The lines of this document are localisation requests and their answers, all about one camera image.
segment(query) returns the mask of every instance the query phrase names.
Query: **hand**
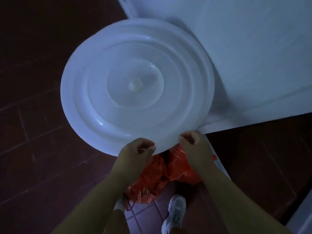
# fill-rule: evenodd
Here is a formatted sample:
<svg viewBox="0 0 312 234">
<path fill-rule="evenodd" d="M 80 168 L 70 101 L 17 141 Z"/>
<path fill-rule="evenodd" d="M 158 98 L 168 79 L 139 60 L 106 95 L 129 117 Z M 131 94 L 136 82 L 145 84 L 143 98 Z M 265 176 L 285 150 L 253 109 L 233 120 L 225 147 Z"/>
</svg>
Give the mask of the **hand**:
<svg viewBox="0 0 312 234">
<path fill-rule="evenodd" d="M 141 175 L 155 150 L 155 143 L 148 139 L 138 138 L 130 142 L 120 151 L 111 174 L 130 186 Z"/>
<path fill-rule="evenodd" d="M 213 166 L 212 151 L 208 141 L 197 131 L 187 131 L 178 138 L 184 149 L 189 165 L 198 173 L 207 166 Z"/>
</svg>

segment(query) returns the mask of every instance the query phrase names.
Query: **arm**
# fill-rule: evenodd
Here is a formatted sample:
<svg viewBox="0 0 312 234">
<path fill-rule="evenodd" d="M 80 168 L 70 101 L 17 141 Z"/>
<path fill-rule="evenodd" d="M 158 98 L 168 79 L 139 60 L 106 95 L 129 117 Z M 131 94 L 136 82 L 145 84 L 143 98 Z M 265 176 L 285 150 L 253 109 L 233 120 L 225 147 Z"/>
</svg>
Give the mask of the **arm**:
<svg viewBox="0 0 312 234">
<path fill-rule="evenodd" d="M 196 131 L 179 137 L 188 162 L 201 177 L 230 234 L 290 234 L 286 227 L 246 196 L 212 160 L 209 143 Z"/>
<path fill-rule="evenodd" d="M 76 206 L 52 234 L 102 234 L 116 201 L 138 179 L 156 149 L 154 145 L 154 142 L 142 138 L 126 145 L 108 177 Z"/>
</svg>

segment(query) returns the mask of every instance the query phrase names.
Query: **person's right arm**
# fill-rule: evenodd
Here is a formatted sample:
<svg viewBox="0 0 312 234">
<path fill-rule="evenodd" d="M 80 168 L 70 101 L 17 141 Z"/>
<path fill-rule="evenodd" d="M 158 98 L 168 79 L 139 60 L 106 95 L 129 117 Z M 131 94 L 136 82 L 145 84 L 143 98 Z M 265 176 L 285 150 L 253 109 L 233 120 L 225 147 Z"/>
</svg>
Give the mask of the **person's right arm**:
<svg viewBox="0 0 312 234">
<path fill-rule="evenodd" d="M 230 234 L 291 233 L 245 195 L 215 165 L 210 145 L 201 134 L 196 131 L 185 132 L 179 137 L 179 142 L 190 166 L 209 190 Z"/>
</svg>

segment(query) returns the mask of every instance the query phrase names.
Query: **forearm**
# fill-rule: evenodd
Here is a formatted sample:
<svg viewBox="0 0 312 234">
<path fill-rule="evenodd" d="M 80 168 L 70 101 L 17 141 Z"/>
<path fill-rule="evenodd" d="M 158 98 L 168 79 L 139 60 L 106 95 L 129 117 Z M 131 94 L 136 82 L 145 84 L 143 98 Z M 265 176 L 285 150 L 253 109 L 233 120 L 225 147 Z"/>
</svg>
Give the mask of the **forearm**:
<svg viewBox="0 0 312 234">
<path fill-rule="evenodd" d="M 199 169 L 198 174 L 209 190 L 230 234 L 291 233 L 246 196 L 214 164 Z"/>
<path fill-rule="evenodd" d="M 116 175 L 108 175 L 52 233 L 102 234 L 116 201 L 126 188 Z"/>
</svg>

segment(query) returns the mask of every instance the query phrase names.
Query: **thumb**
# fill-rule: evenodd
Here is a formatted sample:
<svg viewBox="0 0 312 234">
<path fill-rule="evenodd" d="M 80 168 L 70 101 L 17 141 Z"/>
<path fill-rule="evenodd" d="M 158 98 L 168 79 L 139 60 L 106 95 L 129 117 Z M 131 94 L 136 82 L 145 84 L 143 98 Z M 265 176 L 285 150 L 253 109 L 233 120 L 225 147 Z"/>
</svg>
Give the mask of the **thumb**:
<svg viewBox="0 0 312 234">
<path fill-rule="evenodd" d="M 179 136 L 178 141 L 180 142 L 180 144 L 182 145 L 184 149 L 190 145 L 188 140 L 181 135 Z"/>
<path fill-rule="evenodd" d="M 148 160 L 153 155 L 155 150 L 156 150 L 156 146 L 151 146 L 148 149 L 146 149 L 141 155 L 145 157 L 146 160 Z"/>
</svg>

